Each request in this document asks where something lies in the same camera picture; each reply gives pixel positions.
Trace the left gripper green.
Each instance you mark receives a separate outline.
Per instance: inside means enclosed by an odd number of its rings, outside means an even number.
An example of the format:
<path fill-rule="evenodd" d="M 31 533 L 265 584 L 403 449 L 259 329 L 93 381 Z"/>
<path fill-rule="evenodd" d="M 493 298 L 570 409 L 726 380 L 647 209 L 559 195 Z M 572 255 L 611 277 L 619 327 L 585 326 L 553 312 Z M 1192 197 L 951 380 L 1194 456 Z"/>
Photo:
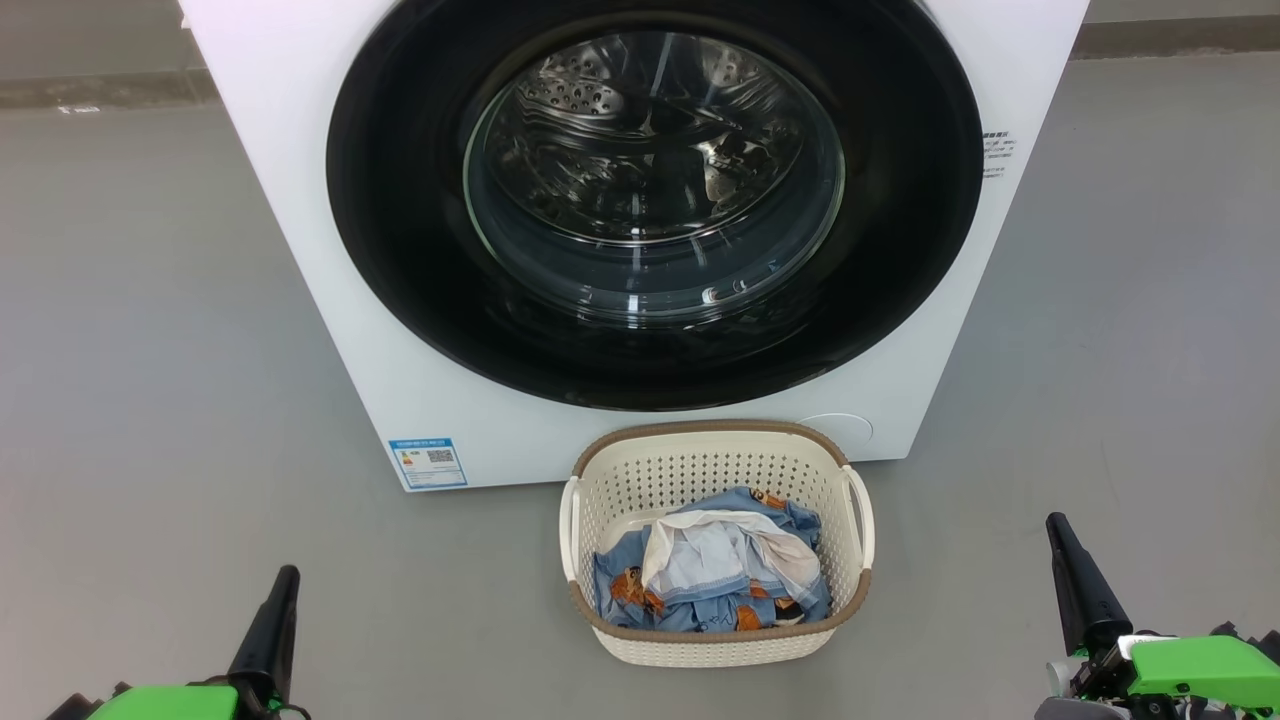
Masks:
<path fill-rule="evenodd" d="M 119 685 L 109 700 L 73 694 L 50 719 L 307 719 L 291 696 L 300 570 L 279 569 L 228 669 L 227 683 Z"/>

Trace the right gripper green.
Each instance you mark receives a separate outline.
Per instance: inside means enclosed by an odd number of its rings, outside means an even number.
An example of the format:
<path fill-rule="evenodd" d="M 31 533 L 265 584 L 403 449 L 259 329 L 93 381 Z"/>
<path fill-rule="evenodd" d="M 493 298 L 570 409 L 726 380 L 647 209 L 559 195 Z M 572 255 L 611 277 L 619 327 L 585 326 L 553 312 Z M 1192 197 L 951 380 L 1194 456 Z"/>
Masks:
<path fill-rule="evenodd" d="M 1130 618 L 1065 514 L 1051 512 L 1046 533 L 1064 646 L 1074 656 L 1048 665 L 1050 697 L 1036 717 L 1277 717 L 1277 633 L 1132 634 Z"/>

